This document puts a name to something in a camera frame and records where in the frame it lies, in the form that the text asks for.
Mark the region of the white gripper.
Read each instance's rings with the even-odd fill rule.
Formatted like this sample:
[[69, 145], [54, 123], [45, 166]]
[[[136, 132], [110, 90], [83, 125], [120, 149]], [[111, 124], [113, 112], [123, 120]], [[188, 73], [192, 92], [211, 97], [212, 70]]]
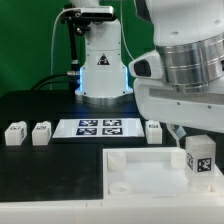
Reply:
[[167, 130], [177, 147], [180, 147], [180, 140], [186, 135], [182, 126], [224, 133], [222, 94], [182, 94], [159, 80], [146, 78], [135, 79], [134, 93], [142, 117], [167, 123]]

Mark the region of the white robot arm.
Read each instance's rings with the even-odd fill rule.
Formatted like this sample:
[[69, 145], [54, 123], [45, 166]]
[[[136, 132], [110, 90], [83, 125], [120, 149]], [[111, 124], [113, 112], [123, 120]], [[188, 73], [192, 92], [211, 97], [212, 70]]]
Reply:
[[129, 64], [147, 120], [224, 133], [224, 0], [134, 0], [155, 49]]

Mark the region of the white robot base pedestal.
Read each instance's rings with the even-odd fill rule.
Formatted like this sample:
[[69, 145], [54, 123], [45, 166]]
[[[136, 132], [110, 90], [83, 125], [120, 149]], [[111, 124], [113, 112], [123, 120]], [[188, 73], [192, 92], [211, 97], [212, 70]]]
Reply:
[[85, 34], [85, 63], [80, 69], [79, 101], [113, 105], [133, 96], [127, 67], [121, 59], [121, 24], [118, 19], [90, 24]]

